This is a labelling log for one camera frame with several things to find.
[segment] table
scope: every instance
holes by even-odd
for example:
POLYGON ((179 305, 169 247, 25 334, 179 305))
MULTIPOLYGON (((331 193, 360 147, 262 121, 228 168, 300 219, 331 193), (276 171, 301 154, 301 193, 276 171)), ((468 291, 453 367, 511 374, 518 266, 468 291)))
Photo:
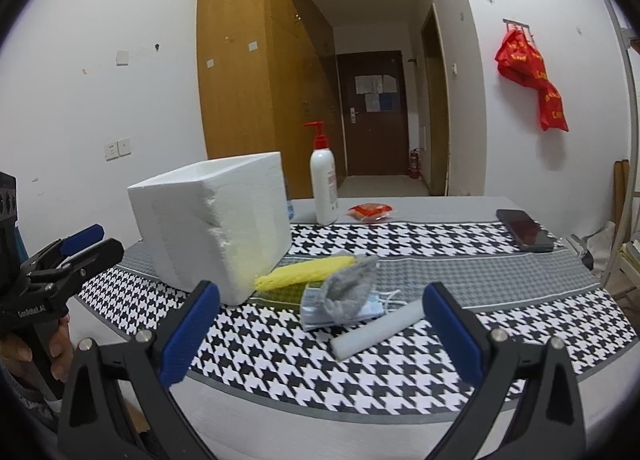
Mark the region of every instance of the table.
MULTIPOLYGON (((350 206, 370 199, 340 199, 345 212, 350 206)), ((385 198, 376 199, 394 206, 398 217, 421 222, 496 221, 496 209, 516 209, 505 198, 385 198)), ((294 222, 313 220, 312 200, 294 201, 294 222)), ((339 222, 350 219, 341 217, 339 222)), ((72 338, 93 337, 99 344, 122 341, 100 318, 78 300, 69 301, 72 338)), ((612 305, 609 310, 615 312, 612 305)), ((628 399, 638 381, 640 347, 637 339, 602 367, 592 368, 581 380, 588 440, 592 442, 610 425, 612 417, 628 399)), ((428 422, 410 418, 378 420, 334 412, 319 418, 283 411, 262 397, 241 398, 232 390, 212 388, 207 383, 187 377, 172 386, 174 397, 204 442, 223 459, 386 459, 424 458, 450 426, 454 413, 432 415, 428 422)), ((130 390, 125 396, 133 398, 130 390)), ((482 453, 494 449, 510 421, 513 410, 504 411, 484 444, 482 453)))

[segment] black phone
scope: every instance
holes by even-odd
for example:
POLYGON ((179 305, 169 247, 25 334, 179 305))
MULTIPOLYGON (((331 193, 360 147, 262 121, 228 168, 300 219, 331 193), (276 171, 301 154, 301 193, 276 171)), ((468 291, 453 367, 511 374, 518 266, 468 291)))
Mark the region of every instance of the black phone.
POLYGON ((495 212, 498 220, 507 229, 523 251, 532 253, 548 253, 554 250, 554 241, 535 220, 519 209, 498 209, 495 212))

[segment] styrofoam box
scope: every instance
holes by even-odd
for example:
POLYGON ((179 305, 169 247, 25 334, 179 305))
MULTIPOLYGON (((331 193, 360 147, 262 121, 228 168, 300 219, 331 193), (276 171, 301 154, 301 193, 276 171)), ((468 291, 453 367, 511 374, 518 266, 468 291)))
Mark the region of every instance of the styrofoam box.
POLYGON ((238 305, 291 245, 280 153, 214 159, 128 188, 138 229, 164 283, 215 283, 238 305))

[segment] human hand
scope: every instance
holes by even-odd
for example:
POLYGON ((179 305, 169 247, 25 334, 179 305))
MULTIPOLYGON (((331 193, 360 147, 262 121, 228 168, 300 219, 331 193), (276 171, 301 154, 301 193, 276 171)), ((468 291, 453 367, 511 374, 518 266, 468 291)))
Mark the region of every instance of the human hand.
MULTIPOLYGON (((69 339, 68 314, 60 318, 58 331, 49 340, 49 353, 54 358, 51 363, 51 375, 54 379, 66 382, 74 355, 74 347, 69 339)), ((15 377, 29 381, 26 363, 33 360, 33 354, 17 335, 10 333, 0 339, 0 358, 15 377)))

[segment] doorway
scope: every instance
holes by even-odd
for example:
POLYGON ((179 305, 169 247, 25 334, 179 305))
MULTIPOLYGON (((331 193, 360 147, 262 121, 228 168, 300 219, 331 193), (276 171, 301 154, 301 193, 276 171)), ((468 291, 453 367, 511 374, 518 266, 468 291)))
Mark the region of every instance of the doorway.
POLYGON ((406 175, 409 130, 402 53, 339 54, 349 175, 406 175))
POLYGON ((420 34, 427 72, 431 127, 431 173, 428 186, 431 195, 442 196, 447 195, 449 189, 449 94, 440 30, 433 6, 420 34))

